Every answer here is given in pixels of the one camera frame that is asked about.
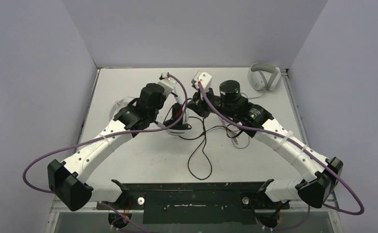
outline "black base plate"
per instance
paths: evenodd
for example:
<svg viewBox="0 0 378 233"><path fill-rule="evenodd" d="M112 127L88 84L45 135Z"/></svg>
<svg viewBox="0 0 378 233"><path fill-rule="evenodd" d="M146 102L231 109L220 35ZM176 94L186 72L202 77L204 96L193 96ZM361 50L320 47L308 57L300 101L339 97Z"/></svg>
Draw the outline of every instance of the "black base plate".
<svg viewBox="0 0 378 233"><path fill-rule="evenodd" d="M277 202L258 192L264 182L248 183L124 183L122 195L114 203L124 209L144 210L144 224L209 224L239 222L256 224L255 210L276 210ZM137 199L145 198L139 205ZM249 203L242 203L248 197ZM99 210L107 210L97 205Z"/></svg>

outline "cable tie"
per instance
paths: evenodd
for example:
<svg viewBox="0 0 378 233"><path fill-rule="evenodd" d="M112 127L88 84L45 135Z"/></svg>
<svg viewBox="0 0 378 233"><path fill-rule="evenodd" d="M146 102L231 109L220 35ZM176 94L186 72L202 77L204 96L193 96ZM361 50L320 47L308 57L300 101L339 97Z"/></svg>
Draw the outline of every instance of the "cable tie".
<svg viewBox="0 0 378 233"><path fill-rule="evenodd" d="M283 145L283 144L288 140L288 138L290 138L292 135L293 135L292 130L289 130L289 131L286 133L285 137L282 138L282 140L280 140L280 142L278 143L277 147L274 148L274 151L277 151L279 148L281 148L282 145Z"/></svg>
<svg viewBox="0 0 378 233"><path fill-rule="evenodd" d="M302 147L301 151L298 153L298 156L300 156L300 155L304 152L304 150L305 150L307 147L308 147L307 145L304 145L304 146Z"/></svg>
<svg viewBox="0 0 378 233"><path fill-rule="evenodd" d="M112 152L115 152L115 150L112 147L112 143L109 141L109 139L107 139L107 137L101 133L99 134L99 136L101 136L104 139L104 141L106 141L109 144L109 147L112 149Z"/></svg>

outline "zip tie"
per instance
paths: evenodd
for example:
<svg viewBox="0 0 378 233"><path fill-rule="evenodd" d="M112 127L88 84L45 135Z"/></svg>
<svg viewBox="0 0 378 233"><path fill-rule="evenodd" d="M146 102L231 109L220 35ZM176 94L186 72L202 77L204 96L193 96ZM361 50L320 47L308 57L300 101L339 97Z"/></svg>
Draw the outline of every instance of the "zip tie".
<svg viewBox="0 0 378 233"><path fill-rule="evenodd" d="M109 147L112 149L112 152L115 152L115 150L113 149L112 147L112 143L109 141L109 139L107 139L107 137L105 137L103 134L99 134L99 136L101 136L108 144L109 144Z"/></svg>
<svg viewBox="0 0 378 233"><path fill-rule="evenodd" d="M304 152L304 150L305 150L307 147L308 147L307 145L304 145L304 146L302 147L301 151L298 153L298 156L300 156L300 155Z"/></svg>
<svg viewBox="0 0 378 233"><path fill-rule="evenodd" d="M304 145L304 146L302 147L302 149L300 150L300 152L296 155L295 159L290 163L292 166L293 166L293 164L294 164L296 161L299 160L298 158L301 156L301 154L304 152L304 150L305 150L307 147L308 147L307 145Z"/></svg>
<svg viewBox="0 0 378 233"><path fill-rule="evenodd" d="M288 138L290 138L290 136L293 135L293 132L292 130L289 130L287 133L286 133L286 136L284 138L282 138L282 140L278 143L277 147L274 148L274 151L277 151L279 148L282 147L282 145L288 140Z"/></svg>

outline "glass panel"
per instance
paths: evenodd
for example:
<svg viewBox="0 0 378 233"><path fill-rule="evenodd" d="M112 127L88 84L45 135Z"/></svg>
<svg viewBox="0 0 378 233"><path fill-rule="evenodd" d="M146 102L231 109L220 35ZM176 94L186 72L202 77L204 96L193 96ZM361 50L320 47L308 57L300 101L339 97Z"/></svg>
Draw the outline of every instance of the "glass panel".
<svg viewBox="0 0 378 233"><path fill-rule="evenodd" d="M287 227L300 222L306 213L283 212L279 227ZM143 213L134 213L132 220L141 224ZM144 227L152 232L162 233L256 233L261 232L260 225L241 225L240 223L224 224L148 224ZM108 213L60 213L55 233L110 233ZM131 224L128 230L138 230ZM297 229L281 231L288 233L332 233L333 229L328 212L312 212L306 223Z"/></svg>

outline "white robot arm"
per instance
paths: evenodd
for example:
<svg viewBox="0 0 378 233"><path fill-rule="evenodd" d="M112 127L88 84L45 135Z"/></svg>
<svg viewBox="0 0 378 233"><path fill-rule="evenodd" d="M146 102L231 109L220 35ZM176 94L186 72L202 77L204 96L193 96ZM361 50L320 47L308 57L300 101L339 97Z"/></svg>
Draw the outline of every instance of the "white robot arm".
<svg viewBox="0 0 378 233"><path fill-rule="evenodd" d="M312 160L304 150L310 151L315 158L321 161L333 172L340 175L343 162L338 158L328 159L325 156L308 148L299 139L293 136L292 131L287 131L282 125L264 108L257 104L250 103L247 98L241 95L240 85L237 81L229 80L223 82L220 87L220 96L213 94L210 88L212 76L206 72L198 72L192 83L195 89L203 87L206 97L214 108L214 111L204 100L200 92L195 93L193 102L188 107L202 117L207 117L210 113L218 111L223 117L238 122L240 125L251 128L262 129L267 132L280 134L276 136L265 132L247 131L250 137L266 144L277 152L282 158L290 163L299 173L300 177L274 181L268 180L260 189L271 201L281 200L303 200L308 205L321 208L327 197L337 185L336 178L333 177L319 163Z"/></svg>
<svg viewBox="0 0 378 233"><path fill-rule="evenodd" d="M103 140L88 144L61 163L53 160L48 165L49 188L66 206L76 211L88 201L116 201L122 194L120 183L102 181L91 183L92 172L118 147L137 133L111 135L127 130L144 130L155 122L158 110L175 88L176 81L162 74L161 81L144 87L140 97L119 110L114 119L95 137Z"/></svg>
<svg viewBox="0 0 378 233"><path fill-rule="evenodd" d="M172 93L175 86L175 83L167 79L165 74L163 76L164 79L159 83L148 84L142 89L139 98L120 109L114 119L97 136L97 138L103 137L103 140L85 146L61 163L54 160L49 164L49 188L70 210L76 211L88 201L115 202L122 194L125 187L118 181L91 183L88 178L114 150L137 135L126 133L112 136L111 133L143 130L150 123L156 122L158 110L163 107L164 101ZM250 137L276 151L301 175L283 181L268 180L260 187L259 192L264 193L272 202L303 200L310 206L320 208L337 182L321 165L303 153L303 150L305 148L310 150L317 159L337 174L341 172L343 163L337 158L329 160L306 147L293 136L293 132L282 127L269 112L242 97L238 82L223 82L220 86L221 95L215 96L212 88L210 88L211 80L212 77L209 74L199 72L192 81L193 87L199 89L199 83L202 84L202 87L206 87L207 99L213 103L220 113L233 121L239 122L243 126L265 129L284 136L284 138L281 138L268 133L244 131ZM181 119L181 125L185 125L188 113L179 113L183 103L179 99L176 101L176 112L172 116L177 118L179 114L186 114ZM188 103L188 108L201 117L208 117L212 112L199 92L193 95L193 101ZM179 135L178 130L175 130L172 135ZM304 149L300 149L287 141L288 138L298 142Z"/></svg>

